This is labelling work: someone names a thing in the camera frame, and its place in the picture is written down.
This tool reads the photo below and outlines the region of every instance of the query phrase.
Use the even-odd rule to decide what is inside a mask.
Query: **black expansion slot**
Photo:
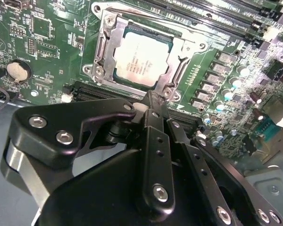
[[[208,11],[246,28],[250,28],[252,25],[252,21],[249,21],[246,16],[237,16],[235,12],[224,8],[218,8],[205,0],[181,0],[181,2]]]
[[[111,98],[123,98],[129,101],[131,104],[135,102],[140,102],[141,100],[128,97],[116,92],[105,90],[100,87],[84,84],[80,81],[76,81],[73,85],[65,86],[63,92],[74,95],[73,102],[79,101],[90,101],[90,100],[101,100],[101,99],[111,99]],[[168,109],[170,118],[177,120],[181,126],[183,126],[184,131],[187,136],[191,137],[195,132],[195,128],[199,126],[203,127],[201,118],[186,115],[177,112],[173,109]]]
[[[139,2],[149,5],[150,7],[160,9],[167,13],[173,14],[175,16],[179,16],[181,18],[191,20],[195,23],[204,24],[216,31],[225,33],[237,39],[244,39],[246,36],[249,35],[242,30],[239,30],[231,26],[228,26],[226,24],[223,24],[221,22],[212,20],[208,17],[204,18],[203,16],[199,14],[193,13],[187,9],[181,8],[176,5],[168,4],[167,2],[164,2],[162,0],[140,0]]]
[[[227,8],[223,8],[223,7],[220,7],[218,5],[214,5],[206,0],[181,0],[182,2],[195,2],[195,3],[198,3],[198,4],[201,4],[201,5],[205,5],[207,8],[210,8],[214,11],[217,11],[217,12],[220,12],[224,15],[231,15],[232,18],[236,19],[236,20],[239,20],[243,23],[246,23],[246,24],[252,24],[254,22],[254,19],[253,18],[250,18],[248,16],[245,16],[241,13],[237,13],[235,11],[232,11],[230,9],[227,9]]]

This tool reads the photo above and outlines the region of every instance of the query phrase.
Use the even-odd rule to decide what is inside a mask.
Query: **mounting hole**
[[[201,43],[201,44],[199,45],[199,48],[200,48],[200,49],[205,49],[205,47],[206,47],[206,44],[204,44],[204,43]]]
[[[126,104],[124,105],[124,108],[127,109],[128,111],[132,110],[132,107]]]
[[[235,54],[236,56],[240,55],[240,50],[238,50],[238,49],[235,50],[235,51],[234,51],[234,54]]]
[[[197,155],[197,154],[194,154],[194,157],[195,157],[195,159],[200,159],[200,156],[199,155]]]
[[[202,172],[202,174],[203,174],[204,176],[207,176],[207,175],[208,175],[208,173],[207,173],[204,169],[201,169],[200,171]]]
[[[159,156],[159,157],[164,157],[164,153],[162,151],[156,151],[156,154]]]
[[[152,115],[155,116],[156,118],[159,118],[159,114],[156,112],[152,112]]]
[[[96,12],[96,13],[100,12],[100,7],[99,6],[95,6],[93,9],[94,9],[94,12]]]
[[[90,70],[90,67],[85,67],[84,68],[84,71],[86,72],[86,73],[89,73],[91,70]]]
[[[164,142],[160,137],[157,138],[157,141],[158,141],[159,143]]]

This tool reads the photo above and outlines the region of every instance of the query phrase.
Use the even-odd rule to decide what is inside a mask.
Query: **screw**
[[[95,69],[95,72],[98,74],[98,75],[102,75],[104,73],[104,69],[100,66],[97,66],[96,69]]]
[[[279,194],[279,188],[275,185],[272,185],[270,188],[269,188],[269,191],[273,194]]]
[[[127,109],[128,111],[132,110],[132,107],[129,105],[124,105],[124,108]]]
[[[269,218],[268,218],[268,216],[266,215],[266,213],[263,212],[263,211],[260,210],[260,209],[258,209],[258,213],[259,213],[261,219],[262,219],[265,223],[269,224]]]
[[[231,135],[234,137],[237,135],[237,130],[236,129],[232,129],[231,130]]]
[[[179,124],[177,123],[177,122],[172,122],[173,123],[173,125],[176,127],[176,128],[179,128]]]
[[[202,145],[202,146],[206,146],[206,142],[204,140],[199,140],[199,143]]]
[[[89,73],[89,72],[90,72],[90,67],[84,67],[84,71],[85,71],[86,73]]]
[[[65,131],[59,132],[56,135],[56,139],[58,142],[60,142],[63,145],[69,145],[74,140],[73,136],[70,133],[67,133]]]
[[[217,213],[218,216],[220,217],[220,219],[226,224],[226,225],[230,225],[231,224],[231,217],[228,214],[228,212],[225,211],[225,209],[223,209],[222,207],[218,207],[217,208]]]
[[[180,97],[179,96],[174,96],[174,100],[179,100],[180,99]]]
[[[105,25],[106,25],[108,28],[113,27],[114,24],[115,24],[115,18],[114,18],[113,16],[111,16],[111,15],[105,16],[104,21],[105,21]]]
[[[160,185],[156,185],[153,188],[153,193],[154,196],[160,201],[160,202],[166,202],[168,200],[168,193],[166,192],[166,190],[160,186]]]
[[[39,92],[37,90],[32,90],[30,92],[30,95],[32,95],[33,97],[37,97],[39,95]]]
[[[159,118],[159,114],[157,114],[156,112],[152,112],[153,116],[155,116],[156,118]]]
[[[281,223],[280,219],[278,218],[277,215],[275,215],[274,212],[270,211],[269,214],[270,214],[270,216],[275,220],[275,222],[277,222],[278,224]]]
[[[39,128],[39,129],[44,128],[47,125],[47,121],[44,118],[39,117],[39,116],[31,117],[28,120],[28,122],[32,127]]]

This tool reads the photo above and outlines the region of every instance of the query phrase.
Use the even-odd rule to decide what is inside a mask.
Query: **chip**
[[[234,101],[240,101],[241,100],[241,96],[236,94],[236,95],[233,96],[233,100]]]
[[[207,84],[207,83],[203,83],[202,86],[201,86],[201,89],[206,91],[206,92],[212,92],[212,91],[214,91],[214,86]]]
[[[116,76],[153,87],[168,69],[168,56],[169,46],[166,43],[128,32],[122,45],[115,50]]]
[[[267,52],[261,50],[261,51],[258,53],[258,56],[257,56],[257,57],[258,57],[259,59],[265,59],[266,56],[267,56]]]
[[[203,103],[197,100],[192,100],[191,105],[196,108],[203,108]]]
[[[231,56],[227,53],[221,53],[217,59],[224,62],[224,63],[230,64],[230,63],[236,61],[237,57]]]
[[[260,82],[260,85],[262,86],[266,86],[268,84],[268,80],[266,79],[262,79],[262,81]]]
[[[196,97],[200,100],[208,100],[208,94],[206,93],[198,92]]]
[[[214,74],[208,74],[207,75],[207,81],[209,81],[211,83],[217,83],[217,82],[219,82],[219,76],[214,75]]]
[[[222,74],[224,72],[229,72],[231,69],[229,67],[223,66],[221,64],[214,64],[212,70],[214,72]]]
[[[235,117],[235,120],[237,120],[237,121],[239,121],[239,120],[241,120],[241,119],[243,119],[243,115],[238,114],[238,115]]]

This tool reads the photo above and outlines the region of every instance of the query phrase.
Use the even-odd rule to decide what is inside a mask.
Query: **hole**
[[[164,153],[163,152],[161,152],[161,151],[156,151],[156,154],[159,156],[159,157],[164,157]]]
[[[157,141],[158,141],[159,143],[164,142],[160,137],[157,138]]]
[[[236,56],[240,55],[240,50],[238,50],[238,49],[235,50],[234,54],[235,54]]]
[[[159,118],[159,114],[156,112],[152,112],[153,116],[155,116],[156,118]]]
[[[100,12],[100,7],[99,7],[99,6],[95,6],[95,7],[94,7],[94,11],[95,11],[96,13],[99,13],[99,12]]]
[[[128,111],[132,110],[132,107],[129,106],[129,105],[124,105],[124,108],[125,108],[126,110],[128,110]]]
[[[200,157],[199,157],[199,155],[197,155],[197,154],[194,154],[194,157],[195,157],[195,159],[200,159]]]
[[[202,172],[202,174],[203,174],[204,176],[207,176],[207,175],[208,175],[208,173],[207,173],[204,169],[201,169],[201,172]]]

